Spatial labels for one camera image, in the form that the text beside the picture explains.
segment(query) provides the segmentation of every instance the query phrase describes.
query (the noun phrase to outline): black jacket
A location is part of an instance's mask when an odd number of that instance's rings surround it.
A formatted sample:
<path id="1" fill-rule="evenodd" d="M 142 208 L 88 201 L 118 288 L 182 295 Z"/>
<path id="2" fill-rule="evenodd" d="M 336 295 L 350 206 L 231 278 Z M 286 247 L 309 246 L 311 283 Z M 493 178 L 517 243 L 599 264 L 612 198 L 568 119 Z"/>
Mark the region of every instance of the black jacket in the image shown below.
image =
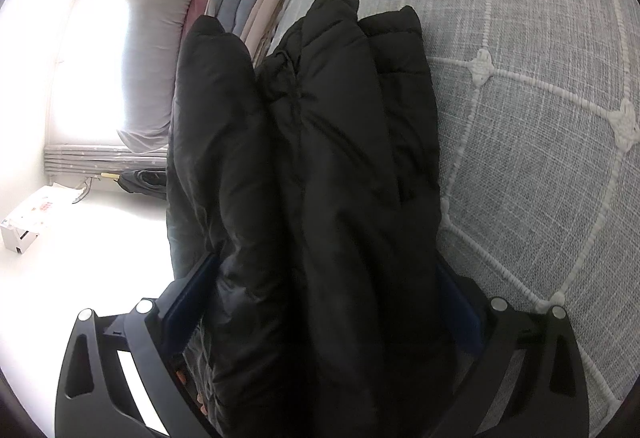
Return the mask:
<path id="1" fill-rule="evenodd" d="M 447 401 L 420 21 L 357 9 L 317 0 L 257 80 L 210 17 L 180 55 L 168 231 L 176 275 L 223 260 L 186 358 L 225 438 L 417 437 Z"/>

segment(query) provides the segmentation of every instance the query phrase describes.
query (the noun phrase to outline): white wall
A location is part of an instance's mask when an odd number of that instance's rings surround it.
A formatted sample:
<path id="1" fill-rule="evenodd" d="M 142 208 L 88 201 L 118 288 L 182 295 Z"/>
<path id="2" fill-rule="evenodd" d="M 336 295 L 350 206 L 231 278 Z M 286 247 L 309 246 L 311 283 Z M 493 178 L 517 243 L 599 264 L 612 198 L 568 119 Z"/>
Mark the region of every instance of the white wall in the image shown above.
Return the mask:
<path id="1" fill-rule="evenodd" d="M 173 279 L 165 209 L 148 196 L 92 191 L 23 255 L 0 248 L 0 364 L 50 438 L 60 365 L 78 312 L 129 312 Z"/>
<path id="2" fill-rule="evenodd" d="M 44 185 L 47 96 L 73 0 L 6 0 L 0 8 L 0 216 Z"/>

